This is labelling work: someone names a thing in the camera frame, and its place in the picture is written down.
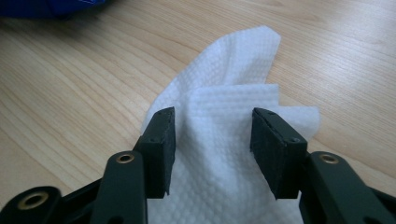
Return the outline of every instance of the wood grain surface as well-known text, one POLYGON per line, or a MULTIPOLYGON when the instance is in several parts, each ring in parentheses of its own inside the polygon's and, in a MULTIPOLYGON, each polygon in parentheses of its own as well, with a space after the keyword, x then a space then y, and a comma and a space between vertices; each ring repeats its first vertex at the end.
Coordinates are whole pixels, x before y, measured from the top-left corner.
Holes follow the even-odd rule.
POLYGON ((395 1, 110 0, 68 21, 0 18, 0 207, 99 178, 191 60, 259 25, 282 36, 268 78, 281 104, 320 108, 309 150, 396 196, 395 1))

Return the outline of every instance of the blue object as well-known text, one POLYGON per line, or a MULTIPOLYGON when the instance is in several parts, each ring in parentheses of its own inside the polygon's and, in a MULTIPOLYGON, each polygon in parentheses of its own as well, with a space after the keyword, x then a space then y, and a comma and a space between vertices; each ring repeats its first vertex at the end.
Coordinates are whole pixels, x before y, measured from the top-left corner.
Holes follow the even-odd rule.
POLYGON ((106 0, 0 0, 0 16, 55 18, 93 7, 106 0))

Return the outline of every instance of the light wood tabletop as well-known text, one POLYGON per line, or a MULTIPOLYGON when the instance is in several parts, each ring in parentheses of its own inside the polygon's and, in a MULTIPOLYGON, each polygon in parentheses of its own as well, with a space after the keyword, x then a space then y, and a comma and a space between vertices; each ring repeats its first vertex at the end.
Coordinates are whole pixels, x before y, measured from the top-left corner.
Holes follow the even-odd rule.
POLYGON ((191 60, 259 25, 282 36, 267 80, 280 103, 320 109, 309 150, 396 196, 395 1, 113 0, 68 21, 0 18, 0 207, 100 178, 191 60))

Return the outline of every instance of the white cloth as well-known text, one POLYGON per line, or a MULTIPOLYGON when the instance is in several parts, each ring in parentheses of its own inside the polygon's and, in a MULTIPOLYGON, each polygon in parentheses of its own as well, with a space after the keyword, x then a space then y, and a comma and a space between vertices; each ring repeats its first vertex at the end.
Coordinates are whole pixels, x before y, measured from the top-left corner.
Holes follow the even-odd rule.
POLYGON ((249 151, 254 107, 278 113, 307 140, 318 130, 316 107, 279 106, 278 86, 263 83, 279 42, 267 27, 226 35, 154 101, 142 131, 174 106, 177 151, 170 195, 148 200, 148 223, 302 223, 298 201, 275 200, 249 151))

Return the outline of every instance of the white wipe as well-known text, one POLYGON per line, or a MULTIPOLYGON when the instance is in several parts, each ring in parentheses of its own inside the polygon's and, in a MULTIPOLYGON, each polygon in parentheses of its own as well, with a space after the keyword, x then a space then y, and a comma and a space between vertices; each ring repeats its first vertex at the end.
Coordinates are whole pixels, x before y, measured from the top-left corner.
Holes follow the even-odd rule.
POLYGON ((254 107, 278 113, 307 140, 318 130, 316 107, 279 106, 278 86, 263 84, 279 42, 267 27, 226 35, 154 101, 142 130, 174 106, 177 151, 170 195, 148 200, 148 223, 302 223, 298 201, 275 200, 249 150, 254 107))

